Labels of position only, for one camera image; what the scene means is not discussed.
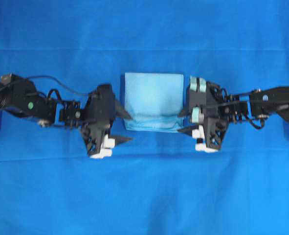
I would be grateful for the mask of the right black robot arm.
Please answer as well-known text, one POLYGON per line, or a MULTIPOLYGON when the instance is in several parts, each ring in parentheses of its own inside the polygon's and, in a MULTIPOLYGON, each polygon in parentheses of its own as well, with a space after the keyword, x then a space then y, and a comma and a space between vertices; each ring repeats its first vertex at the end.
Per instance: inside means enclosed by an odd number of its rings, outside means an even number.
POLYGON ((188 117, 190 125, 178 132, 196 139, 197 151, 217 152, 229 124, 248 122, 260 130, 272 114, 289 123, 289 86, 229 94, 216 83, 192 76, 186 104, 178 114, 188 117))

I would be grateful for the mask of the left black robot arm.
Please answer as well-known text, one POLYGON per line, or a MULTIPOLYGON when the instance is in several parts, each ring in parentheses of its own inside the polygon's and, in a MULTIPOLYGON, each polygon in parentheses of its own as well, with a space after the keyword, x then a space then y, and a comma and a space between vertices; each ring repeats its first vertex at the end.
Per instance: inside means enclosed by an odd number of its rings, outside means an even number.
POLYGON ((36 89, 32 77, 13 73, 0 79, 0 118, 5 111, 17 118, 37 123, 42 128, 78 129, 90 158, 110 157, 112 150, 131 138, 112 135, 117 117, 131 120, 131 115, 116 99, 109 83, 86 94, 84 108, 80 101, 64 100, 57 89, 44 94, 36 89))

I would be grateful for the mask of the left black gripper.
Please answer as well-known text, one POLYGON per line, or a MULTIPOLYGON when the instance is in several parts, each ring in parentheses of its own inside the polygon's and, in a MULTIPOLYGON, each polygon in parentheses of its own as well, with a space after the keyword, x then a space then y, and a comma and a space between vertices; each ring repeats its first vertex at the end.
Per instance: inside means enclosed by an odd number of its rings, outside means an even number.
POLYGON ((83 109, 80 130, 90 158, 110 157, 114 146, 132 140, 130 137, 110 135, 113 120, 116 118, 133 119, 119 100, 115 99, 111 85, 99 85, 89 95, 83 109))

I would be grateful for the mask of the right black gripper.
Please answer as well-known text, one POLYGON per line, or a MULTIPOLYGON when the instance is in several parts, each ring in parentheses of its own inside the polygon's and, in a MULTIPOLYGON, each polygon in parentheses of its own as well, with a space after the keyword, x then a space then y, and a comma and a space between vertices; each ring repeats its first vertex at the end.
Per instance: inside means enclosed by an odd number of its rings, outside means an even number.
POLYGON ((202 77, 191 76, 187 88, 187 107, 178 117, 189 117, 190 126, 178 129, 196 140, 195 150, 218 152, 228 128, 228 118, 223 111, 225 90, 220 85, 202 77))

